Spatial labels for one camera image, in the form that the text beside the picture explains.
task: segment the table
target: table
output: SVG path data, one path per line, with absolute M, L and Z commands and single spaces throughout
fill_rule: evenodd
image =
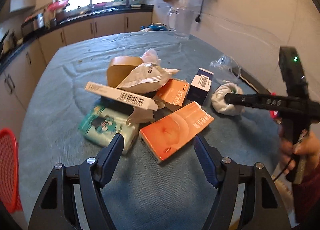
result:
M 60 48 L 36 87 L 23 123 L 19 144 L 20 198 L 27 221 L 38 194 L 53 166 L 81 164 L 100 147 L 78 131 L 78 125 L 99 96 L 84 91 L 88 81 L 106 84 L 109 61 L 119 55 L 141 56 L 154 48 L 161 66 L 181 69 L 178 79 L 191 82 L 199 67 L 222 53 L 190 36 L 178 40 L 171 32 L 124 33 L 90 39 Z M 213 82 L 209 96 L 218 87 Z M 244 94 L 254 91 L 245 83 Z M 245 108 L 241 116 L 217 114 L 207 97 L 203 109 L 215 120 L 202 131 L 222 156 L 239 164 L 262 162 L 270 173 L 277 163 L 277 125 L 268 111 Z M 165 110 L 156 112 L 161 117 Z M 241 211 L 243 186 L 239 188 L 233 220 Z M 102 189 L 117 229 L 201 229 L 217 190 L 210 185 L 188 143 L 175 158 L 159 166 L 146 147 L 136 141 L 120 158 L 109 184 Z M 76 185 L 76 203 L 83 229 L 88 229 Z

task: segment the cartoon character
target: cartoon character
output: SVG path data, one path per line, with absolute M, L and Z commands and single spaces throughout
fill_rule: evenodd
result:
M 105 117 L 97 117 L 92 120 L 91 125 L 94 126 L 98 133 L 116 133 L 116 122 L 113 117 L 106 115 Z

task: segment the bolt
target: bolt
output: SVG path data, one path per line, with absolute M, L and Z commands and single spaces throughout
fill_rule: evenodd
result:
M 258 169 L 263 169 L 263 168 L 264 168 L 264 165 L 263 165 L 261 162 L 257 162 L 257 163 L 256 163 L 256 167 L 257 167 Z
M 228 164 L 231 162 L 231 159 L 229 157 L 223 157 L 222 158 L 222 162 L 225 163 L 225 164 Z
M 54 166 L 55 169 L 61 169 L 62 168 L 62 163 L 57 163 L 55 166 Z
M 87 163 L 89 163 L 89 164 L 92 164 L 92 163 L 95 163 L 95 162 L 96 162 L 96 159 L 94 157 L 91 157 L 91 158 L 87 159 Z

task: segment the pitcher handle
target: pitcher handle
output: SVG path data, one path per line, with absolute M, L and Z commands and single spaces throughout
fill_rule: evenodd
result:
M 167 26 L 168 26 L 168 28 L 169 28 L 169 31 L 175 31 L 175 30 L 176 30 L 176 28 L 170 27 L 170 16 L 171 16 L 172 14 L 178 14 L 178 11 L 175 10 L 175 9 L 173 9 L 173 8 L 171 8 L 171 9 L 169 10 L 168 14 L 167 14 Z

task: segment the clear glass mug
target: clear glass mug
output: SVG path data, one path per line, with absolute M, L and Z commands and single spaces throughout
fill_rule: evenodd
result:
M 170 27 L 170 17 L 176 14 L 174 28 Z M 185 8 L 170 9 L 167 15 L 167 24 L 170 31 L 174 31 L 178 39 L 189 39 L 194 12 Z

